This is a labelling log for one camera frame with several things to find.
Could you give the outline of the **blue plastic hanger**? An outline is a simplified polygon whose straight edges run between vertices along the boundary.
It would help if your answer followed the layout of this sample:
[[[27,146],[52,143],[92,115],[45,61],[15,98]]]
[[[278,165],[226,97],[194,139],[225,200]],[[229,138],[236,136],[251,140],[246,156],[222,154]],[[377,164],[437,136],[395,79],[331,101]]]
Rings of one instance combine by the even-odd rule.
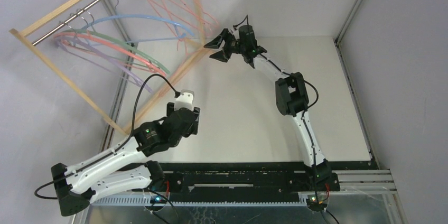
[[[85,26],[83,26],[82,30],[88,30],[89,28],[94,29],[95,24],[99,24],[102,22],[112,21],[112,20],[122,20],[122,19],[139,19],[139,20],[152,20],[157,22],[162,22],[168,27],[173,27],[173,36],[172,37],[165,37],[165,38],[146,38],[146,39],[131,39],[130,41],[126,41],[126,43],[140,43],[140,42],[152,42],[152,41],[165,41],[165,40],[179,40],[183,41],[187,37],[195,37],[195,33],[185,25],[182,25],[178,22],[175,22],[173,20],[169,20],[166,18],[162,18],[159,16],[154,15],[147,15],[147,14],[118,14],[118,15],[112,15],[100,18],[98,20],[94,19],[87,23]]]

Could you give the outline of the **green plastic hanger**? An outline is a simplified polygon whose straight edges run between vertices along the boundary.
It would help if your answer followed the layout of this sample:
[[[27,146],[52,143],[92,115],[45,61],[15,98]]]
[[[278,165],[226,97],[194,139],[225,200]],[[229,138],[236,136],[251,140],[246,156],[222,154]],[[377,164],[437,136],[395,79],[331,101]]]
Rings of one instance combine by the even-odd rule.
[[[130,57],[141,62],[143,66],[148,69],[149,72],[161,73],[163,75],[170,74],[170,70],[161,62],[157,61],[156,59],[154,59],[147,53],[139,50],[138,48],[129,45],[125,41],[113,38],[107,34],[97,32],[94,29],[92,30],[92,28],[89,28],[88,30],[82,30],[81,28],[74,29],[72,31],[64,31],[61,32],[60,35],[67,36],[69,33],[72,33],[72,35],[76,38],[83,38],[85,40],[94,41],[96,43],[108,46],[112,49],[115,49],[123,53],[127,52],[129,53]]]

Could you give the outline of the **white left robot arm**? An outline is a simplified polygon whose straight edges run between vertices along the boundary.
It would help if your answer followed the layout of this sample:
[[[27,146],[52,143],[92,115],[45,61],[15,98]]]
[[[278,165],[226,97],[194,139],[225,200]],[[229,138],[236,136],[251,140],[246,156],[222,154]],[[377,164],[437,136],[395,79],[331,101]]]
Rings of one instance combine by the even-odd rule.
[[[200,111],[199,107],[176,108],[170,102],[167,116],[142,123],[129,139],[77,165],[51,167],[61,215],[71,216],[116,193],[148,187],[160,190],[165,175],[160,164],[148,157],[197,134]]]

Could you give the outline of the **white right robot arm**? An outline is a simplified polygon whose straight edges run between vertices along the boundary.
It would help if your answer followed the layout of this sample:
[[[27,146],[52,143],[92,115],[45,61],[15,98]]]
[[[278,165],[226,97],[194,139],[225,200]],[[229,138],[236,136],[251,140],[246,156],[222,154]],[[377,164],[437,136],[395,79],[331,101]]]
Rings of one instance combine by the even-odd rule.
[[[257,44],[251,25],[225,28],[214,39],[204,45],[206,49],[215,49],[210,58],[228,62],[233,54],[240,54],[244,62],[253,69],[263,72],[274,83],[275,104],[279,113],[287,116],[294,124],[298,134],[298,143],[305,165],[305,183],[311,190],[319,190],[332,174],[325,155],[321,151],[311,126],[309,83],[300,72],[288,73],[277,66],[267,55],[267,50]]]

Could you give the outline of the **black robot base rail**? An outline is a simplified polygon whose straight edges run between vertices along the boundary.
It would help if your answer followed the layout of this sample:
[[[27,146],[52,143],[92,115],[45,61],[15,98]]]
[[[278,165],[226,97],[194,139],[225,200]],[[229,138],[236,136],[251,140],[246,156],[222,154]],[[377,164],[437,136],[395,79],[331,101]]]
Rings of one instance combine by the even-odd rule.
[[[162,182],[144,188],[178,203],[283,203],[314,192],[311,172],[300,161],[161,163]]]

